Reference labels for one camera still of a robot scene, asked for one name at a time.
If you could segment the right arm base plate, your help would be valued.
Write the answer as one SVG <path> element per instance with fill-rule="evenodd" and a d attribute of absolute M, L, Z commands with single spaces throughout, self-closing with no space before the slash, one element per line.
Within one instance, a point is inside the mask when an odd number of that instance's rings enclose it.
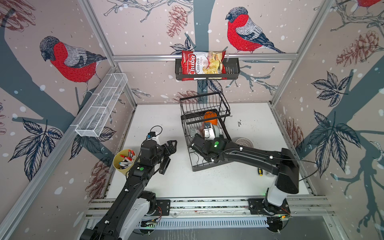
<path fill-rule="evenodd" d="M 261 198 L 248 199 L 248 205 L 251 215 L 280 216 L 291 214 L 287 199 L 284 199 L 281 206 L 269 204 L 265 199 Z"/>

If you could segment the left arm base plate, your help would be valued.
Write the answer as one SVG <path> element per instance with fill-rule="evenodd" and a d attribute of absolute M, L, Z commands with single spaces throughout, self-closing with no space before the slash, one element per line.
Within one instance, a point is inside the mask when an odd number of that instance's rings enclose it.
<path fill-rule="evenodd" d="M 150 208 L 146 216 L 160 217 L 160 216 L 169 216 L 171 209 L 170 200 L 151 200 Z"/>

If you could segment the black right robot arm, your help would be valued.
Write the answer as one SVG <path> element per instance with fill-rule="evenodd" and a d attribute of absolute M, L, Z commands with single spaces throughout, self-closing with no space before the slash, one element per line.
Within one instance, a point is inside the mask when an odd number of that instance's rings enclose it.
<path fill-rule="evenodd" d="M 266 151 L 239 145 L 222 137 L 206 140 L 195 134 L 189 148 L 207 162 L 237 162 L 260 168 L 275 176 L 266 193 L 266 202 L 280 207 L 288 195 L 299 193 L 300 166 L 288 149 Z"/>

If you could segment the orange plastic bowl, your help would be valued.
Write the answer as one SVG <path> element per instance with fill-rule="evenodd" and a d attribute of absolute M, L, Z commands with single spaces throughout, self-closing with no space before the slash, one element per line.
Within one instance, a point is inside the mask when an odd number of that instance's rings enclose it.
<path fill-rule="evenodd" d="M 208 111 L 204 114 L 204 122 L 211 123 L 212 125 L 218 125 L 218 115 L 216 112 Z"/>

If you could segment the light green ceramic bowl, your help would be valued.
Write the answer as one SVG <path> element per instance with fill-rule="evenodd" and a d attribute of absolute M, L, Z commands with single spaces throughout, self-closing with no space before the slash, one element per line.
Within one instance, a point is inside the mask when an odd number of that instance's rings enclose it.
<path fill-rule="evenodd" d="M 219 136 L 223 135 L 223 131 L 218 125 L 212 125 L 212 128 L 214 131 L 215 138 L 218 138 Z"/>

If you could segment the white line patterned bowl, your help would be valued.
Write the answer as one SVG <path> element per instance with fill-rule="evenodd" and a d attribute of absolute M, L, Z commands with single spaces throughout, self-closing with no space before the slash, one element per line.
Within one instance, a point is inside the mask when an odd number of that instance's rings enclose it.
<path fill-rule="evenodd" d="M 254 147 L 252 141 L 247 139 L 247 138 L 237 138 L 235 140 L 235 143 L 238 144 L 238 145 L 244 146 L 244 147 L 248 147 L 248 148 L 253 148 Z"/>

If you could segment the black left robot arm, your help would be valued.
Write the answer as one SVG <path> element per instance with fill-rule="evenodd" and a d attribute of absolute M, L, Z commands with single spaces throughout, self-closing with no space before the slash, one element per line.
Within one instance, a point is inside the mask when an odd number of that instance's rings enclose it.
<path fill-rule="evenodd" d="M 176 140 L 163 145 L 155 140 L 143 141 L 139 159 L 129 170 L 122 191 L 104 217 L 93 229 L 85 229 L 80 239 L 127 240 L 142 218 L 156 211 L 156 194 L 145 191 L 145 187 L 153 175 L 165 173 L 176 151 Z"/>

